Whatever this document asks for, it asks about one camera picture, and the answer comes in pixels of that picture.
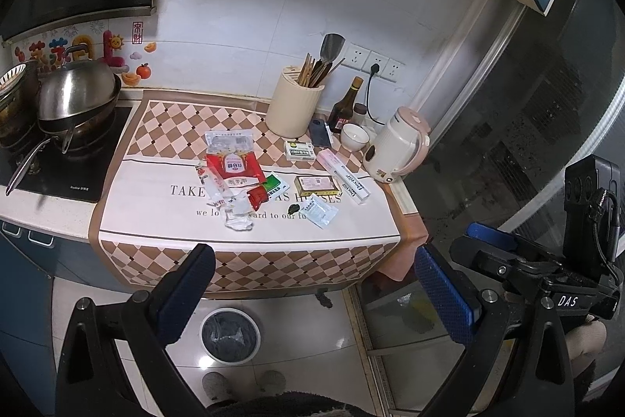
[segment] red stamp sticker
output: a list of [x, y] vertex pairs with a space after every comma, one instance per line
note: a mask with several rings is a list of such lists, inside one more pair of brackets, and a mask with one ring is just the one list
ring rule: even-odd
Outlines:
[[143, 22], [134, 21], [132, 23], [132, 44], [140, 45], [143, 43]]

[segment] electric kettle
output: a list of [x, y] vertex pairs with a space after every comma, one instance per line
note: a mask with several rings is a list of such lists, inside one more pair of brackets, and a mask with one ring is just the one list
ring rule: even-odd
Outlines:
[[400, 107], [364, 153], [362, 162], [371, 177], [392, 183], [417, 168], [429, 150], [427, 122], [408, 107]]

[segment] shoe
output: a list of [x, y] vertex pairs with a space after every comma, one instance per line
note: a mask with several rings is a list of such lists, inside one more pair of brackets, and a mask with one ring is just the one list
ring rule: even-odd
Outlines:
[[286, 389], [286, 378], [279, 371], [265, 371], [258, 379], [261, 396], [278, 396]]
[[234, 399], [230, 382], [217, 371], [208, 372], [202, 377], [202, 387], [211, 404]]

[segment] soy sauce bottle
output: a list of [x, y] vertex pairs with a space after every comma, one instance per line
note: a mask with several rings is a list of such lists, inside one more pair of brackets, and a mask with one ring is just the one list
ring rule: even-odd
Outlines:
[[362, 78], [354, 77], [354, 81], [345, 93], [345, 96], [343, 96], [343, 99], [332, 107], [332, 113], [327, 120], [327, 125], [333, 133], [340, 133], [343, 125], [353, 117], [355, 95], [358, 94], [358, 89], [360, 89], [362, 84]]

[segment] countertop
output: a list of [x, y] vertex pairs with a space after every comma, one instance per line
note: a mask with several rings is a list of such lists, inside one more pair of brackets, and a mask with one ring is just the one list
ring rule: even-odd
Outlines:
[[[119, 105], [132, 106], [127, 123], [139, 107], [142, 93], [143, 91], [136, 89], [123, 90]], [[89, 242], [89, 222], [95, 204], [39, 195], [19, 189], [7, 197], [4, 190], [5, 186], [0, 186], [1, 220], [49, 235]], [[404, 214], [417, 212], [403, 181], [391, 185], [391, 190]]]

